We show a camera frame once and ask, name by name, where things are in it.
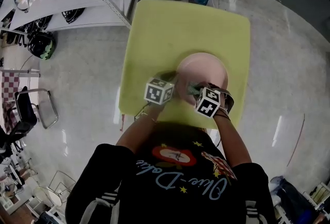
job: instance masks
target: black chair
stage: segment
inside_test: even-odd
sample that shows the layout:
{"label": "black chair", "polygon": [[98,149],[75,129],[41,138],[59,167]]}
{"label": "black chair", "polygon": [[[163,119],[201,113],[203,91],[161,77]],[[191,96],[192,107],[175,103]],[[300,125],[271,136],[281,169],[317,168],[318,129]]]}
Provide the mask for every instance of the black chair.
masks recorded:
{"label": "black chair", "polygon": [[[30,92],[38,92],[38,91],[45,91],[48,94],[53,111],[55,113],[55,120],[49,126],[45,125],[45,123],[40,115],[38,105],[35,105],[31,102],[29,94],[28,94]],[[35,111],[32,106],[35,106],[36,112],[38,113],[42,126],[45,129],[48,129],[50,126],[52,126],[53,124],[55,124],[58,121],[58,114],[56,112],[54,103],[51,99],[51,94],[46,89],[28,90],[27,87],[23,87],[22,91],[15,93],[15,103],[16,103],[16,107],[10,108],[7,111],[7,115],[9,117],[9,124],[11,127],[11,132],[9,133],[8,143],[14,143],[14,142],[18,141],[19,139],[21,139],[22,137],[26,136],[27,133],[37,124],[38,119],[35,115]],[[20,119],[17,122],[17,124],[15,125],[15,127],[13,126],[12,121],[10,119],[10,113],[13,110],[17,110],[19,119]]]}
{"label": "black chair", "polygon": [[[27,87],[23,87],[22,91],[27,91]],[[10,112],[16,110],[17,107],[20,110],[21,118],[14,127],[10,119]],[[16,107],[10,108],[7,111],[7,115],[9,117],[9,124],[11,127],[11,132],[8,138],[9,144],[14,143],[22,137],[26,136],[27,133],[37,124],[38,121],[34,113],[30,97],[27,93],[22,94],[18,97]]]}
{"label": "black chair", "polygon": [[11,148],[8,148],[7,141],[8,141],[9,135],[5,133],[3,128],[0,126],[0,161],[4,160],[7,156],[5,153],[8,153],[7,151],[11,152]]}

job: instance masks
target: person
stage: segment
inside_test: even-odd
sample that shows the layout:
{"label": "person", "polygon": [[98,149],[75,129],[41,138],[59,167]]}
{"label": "person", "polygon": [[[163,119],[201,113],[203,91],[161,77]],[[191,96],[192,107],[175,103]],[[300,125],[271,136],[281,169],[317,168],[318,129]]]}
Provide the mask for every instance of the person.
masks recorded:
{"label": "person", "polygon": [[327,198],[324,203],[319,207],[319,215],[313,222],[313,224],[321,224],[321,223],[329,223],[330,221],[327,219],[330,212],[330,198]]}
{"label": "person", "polygon": [[13,179],[15,178],[14,174],[11,173],[11,170],[9,167],[6,167],[4,169],[5,174],[0,177],[0,192],[2,195],[10,198],[15,194],[15,191],[18,189],[21,189],[22,186],[25,184],[25,181],[31,176],[30,172],[27,172],[27,169],[21,169],[19,171],[16,171],[16,174],[19,176],[20,181],[22,182],[22,185],[19,184],[18,187],[13,182]]}
{"label": "person", "polygon": [[115,146],[97,146],[67,223],[276,223],[268,177],[223,107],[213,119],[226,159],[204,130],[157,122],[164,106],[148,106]]}
{"label": "person", "polygon": [[326,222],[325,215],[317,212],[312,204],[283,176],[274,177],[270,182],[275,185],[271,195],[280,198],[281,206],[292,223],[319,224]]}

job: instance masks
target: yellow star print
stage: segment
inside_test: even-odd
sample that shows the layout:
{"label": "yellow star print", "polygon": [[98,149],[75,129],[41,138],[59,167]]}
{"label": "yellow star print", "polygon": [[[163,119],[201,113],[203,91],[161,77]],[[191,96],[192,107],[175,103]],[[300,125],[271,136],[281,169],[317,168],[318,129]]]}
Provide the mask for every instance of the yellow star print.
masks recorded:
{"label": "yellow star print", "polygon": [[216,178],[218,178],[218,175],[220,175],[218,171],[215,171],[213,174],[215,175]]}
{"label": "yellow star print", "polygon": [[200,144],[199,142],[193,142],[195,145],[197,145],[197,146],[201,146],[201,147],[203,147],[203,145],[202,144]]}
{"label": "yellow star print", "polygon": [[180,192],[182,191],[183,193],[187,193],[187,189],[185,189],[185,187],[183,186],[183,187],[180,187]]}

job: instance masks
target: black helmet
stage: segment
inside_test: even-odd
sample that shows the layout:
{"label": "black helmet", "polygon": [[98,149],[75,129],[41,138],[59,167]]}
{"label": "black helmet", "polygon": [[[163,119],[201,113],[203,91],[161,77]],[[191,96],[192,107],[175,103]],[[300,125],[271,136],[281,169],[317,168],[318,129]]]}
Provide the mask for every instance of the black helmet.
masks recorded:
{"label": "black helmet", "polygon": [[27,49],[36,57],[47,60],[56,48],[55,39],[50,32],[35,32],[32,34]]}
{"label": "black helmet", "polygon": [[68,24],[75,21],[84,11],[84,8],[62,12],[62,15]]}
{"label": "black helmet", "polygon": [[50,23],[50,20],[52,18],[52,15],[49,15],[49,16],[46,16],[46,17],[43,17],[43,18],[40,18],[38,20],[36,20],[36,26],[38,28],[40,28],[41,30],[46,30],[48,24]]}

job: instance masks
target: table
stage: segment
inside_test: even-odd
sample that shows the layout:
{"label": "table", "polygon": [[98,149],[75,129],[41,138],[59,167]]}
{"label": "table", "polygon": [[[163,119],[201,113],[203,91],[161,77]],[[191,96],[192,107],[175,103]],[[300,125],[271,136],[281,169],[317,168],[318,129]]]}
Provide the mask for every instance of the table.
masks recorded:
{"label": "table", "polygon": [[[120,111],[136,115],[146,103],[147,80],[176,70],[182,59],[198,52],[213,54],[225,65],[228,90],[235,100],[229,116],[237,126],[249,75],[250,22],[234,13],[183,2],[141,0],[137,4],[124,61]],[[168,103],[159,120],[217,128],[213,119],[178,99]]]}
{"label": "table", "polygon": [[15,114],[10,112],[10,117],[7,111],[15,106],[15,92],[19,91],[20,77],[40,77],[39,71],[31,70],[0,70],[1,78],[1,102],[0,116],[3,118],[1,124],[4,131],[8,134],[11,131],[11,120],[13,127],[17,124]]}

